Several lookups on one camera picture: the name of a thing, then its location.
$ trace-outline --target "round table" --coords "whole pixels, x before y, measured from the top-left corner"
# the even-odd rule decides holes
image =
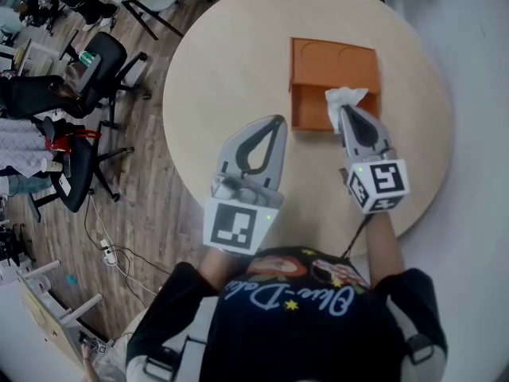
[[[333,134],[290,130],[291,37],[376,50],[380,117],[410,177],[410,195],[391,212],[401,235],[444,180],[453,112],[418,35],[379,0],[221,0],[205,12],[174,54],[163,96],[166,141],[183,182],[203,204],[224,142],[256,119],[283,115],[285,203],[268,246],[305,245],[334,255],[348,246],[363,216],[338,172],[343,148]],[[360,236],[352,254],[365,250]]]

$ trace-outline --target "power strip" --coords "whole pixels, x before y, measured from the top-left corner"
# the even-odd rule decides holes
[[[110,266],[116,266],[118,263],[117,255],[113,252],[113,248],[110,243],[103,239],[101,240],[101,246],[104,249],[104,262]]]

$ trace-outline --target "cable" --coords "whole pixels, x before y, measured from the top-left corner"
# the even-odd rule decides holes
[[[101,218],[101,216],[99,215],[99,211],[97,210],[97,206],[95,205],[95,200],[94,200],[94,197],[91,195],[90,196],[91,199],[92,199],[92,204],[94,206],[94,210],[95,210],[95,213],[97,214],[97,217],[99,218],[103,228],[104,228],[104,231],[106,233],[106,236],[108,237],[108,239],[110,240],[110,243],[111,243],[111,246],[113,248],[117,248],[117,249],[125,249],[126,251],[129,251],[131,252],[134,256],[140,258],[141,260],[143,260],[144,262],[148,263],[150,266],[152,267],[155,267],[156,269],[158,269],[159,271],[162,271],[163,273],[166,273],[167,275],[171,275],[171,273],[169,273],[168,271],[164,270],[164,269],[161,269],[160,267],[156,266],[155,264],[153,264],[152,262],[149,262],[147,259],[145,259],[143,256],[141,255],[138,255],[137,253],[134,253],[131,249],[129,248],[125,248],[123,246],[118,246],[115,244],[115,242],[113,241],[113,239],[111,238],[110,234],[108,233],[107,229],[106,229],[106,226],[104,225],[104,222],[103,222],[103,219]]]
[[[343,252],[343,255],[341,255],[342,258],[349,258],[350,252],[352,251],[353,245],[355,244],[357,238],[359,237],[360,233],[363,231],[364,227],[369,224],[369,221],[374,216],[373,213],[368,214],[364,217],[363,221],[360,223],[359,228],[357,229],[356,234],[353,236],[352,241],[348,245],[348,248],[346,251]]]
[[[127,283],[127,278],[129,277],[129,270],[130,270],[130,259],[129,259],[129,256],[127,256],[127,254],[125,254],[123,251],[119,251],[120,253],[123,253],[124,255],[126,255],[126,258],[127,258],[127,275],[125,277],[126,279],[126,287],[129,289],[129,291],[133,294],[133,296],[135,298],[137,298],[140,303],[146,308],[146,305],[145,303],[143,302],[143,300],[140,298],[140,296],[138,296],[136,293],[134,293],[133,289],[130,288],[129,284]]]
[[[9,195],[9,194],[6,194],[6,193],[1,193],[1,194],[0,194],[0,197],[3,197],[3,196],[5,195],[7,198],[12,198],[12,197],[14,197],[14,196],[17,194],[17,192],[19,191],[19,186],[20,186],[20,184],[21,184],[21,181],[20,181],[19,177],[18,177],[17,175],[12,175],[12,176],[9,176],[9,177],[16,177],[16,179],[17,179],[17,187],[16,187],[16,191],[14,191],[14,194],[13,194],[13,195]]]
[[[138,255],[138,254],[134,253],[134,252],[133,252],[133,251],[131,251],[129,248],[125,248],[125,247],[123,247],[123,246],[118,246],[118,245],[115,245],[115,247],[116,247],[117,249],[125,249],[126,251],[131,252],[131,253],[132,253],[134,256],[136,256],[137,258],[140,258],[141,260],[143,260],[143,261],[145,261],[146,263],[148,263],[150,266],[155,267],[156,269],[158,269],[159,271],[162,271],[163,273],[166,273],[167,275],[171,275],[171,273],[170,273],[170,272],[168,272],[168,271],[166,271],[166,270],[164,270],[164,269],[161,269],[160,267],[156,266],[155,264],[153,264],[153,263],[149,262],[149,261],[148,261],[147,259],[145,259],[143,256],[141,256],[141,255]]]
[[[83,222],[83,225],[85,227],[85,232],[87,233],[87,236],[88,236],[88,239],[92,242],[92,244],[95,246],[95,249],[97,249],[98,251],[103,251],[102,248],[100,248],[99,246],[97,246],[97,243],[94,242],[94,240],[90,237],[90,234],[88,233],[88,229],[87,229],[87,216],[88,216],[88,207],[90,206],[90,197],[91,195],[88,196],[88,202],[87,202],[87,210],[85,212],[85,220]]]
[[[117,251],[115,250],[115,246],[113,245],[112,246],[113,248],[113,252],[115,254],[115,259],[117,261],[116,264],[109,264],[107,261],[106,261],[106,257],[104,257],[103,259],[103,262],[106,266],[110,266],[110,267],[116,267],[117,269],[119,269],[120,273],[122,273],[124,276],[126,276],[128,279],[132,280],[133,282],[135,282],[136,284],[138,284],[140,287],[144,288],[145,290],[147,290],[149,293],[153,294],[154,296],[157,296],[157,293],[153,292],[151,289],[149,289],[148,287],[144,286],[142,283],[140,283],[138,280],[136,280],[135,278],[129,276],[127,273],[124,273],[124,271],[119,267],[119,264],[118,264],[118,256],[117,256]]]
[[[103,262],[104,264],[106,264],[107,266],[110,266],[110,267],[116,267],[117,269],[119,269],[120,273],[122,273],[124,276],[126,276],[127,279],[130,279],[132,280],[133,282],[135,282],[136,284],[138,284],[140,287],[142,287],[143,289],[147,290],[148,292],[150,292],[151,294],[153,294],[154,296],[157,295],[157,293],[154,293],[151,289],[149,289],[148,287],[144,286],[142,283],[140,283],[138,280],[136,280],[135,278],[129,276],[129,271],[127,271],[127,273],[124,273],[124,271],[119,267],[119,258],[117,256],[117,251],[116,251],[116,248],[119,248],[118,246],[115,245],[115,242],[113,242],[113,239],[111,238],[110,234],[108,233],[107,229],[106,229],[106,225],[104,224],[104,221],[103,221],[103,218],[101,218],[101,216],[99,215],[99,211],[97,210],[97,205],[95,204],[95,199],[94,197],[91,195],[89,197],[89,201],[90,201],[90,198],[92,199],[92,205],[94,206],[94,210],[95,210],[95,213],[97,214],[97,217],[99,218],[99,221],[101,222],[101,225],[103,226],[104,228],[104,231],[108,237],[108,239],[110,240],[110,245],[111,245],[111,249],[112,249],[112,253],[115,254],[115,262],[117,262],[116,264],[109,264],[107,261],[106,261],[106,257],[103,259]],[[153,265],[152,263],[148,262],[145,258],[142,257],[143,260],[145,260],[148,264],[151,264]]]

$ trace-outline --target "cardboard box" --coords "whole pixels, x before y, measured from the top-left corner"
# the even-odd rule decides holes
[[[291,38],[292,130],[332,131],[325,91],[367,88],[359,107],[379,117],[380,81],[376,51],[340,42]]]

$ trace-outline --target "tissue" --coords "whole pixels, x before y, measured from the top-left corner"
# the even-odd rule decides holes
[[[340,111],[344,105],[357,106],[357,104],[366,96],[367,88],[350,89],[338,88],[325,91],[327,100],[327,113],[331,121],[334,133],[340,132]]]

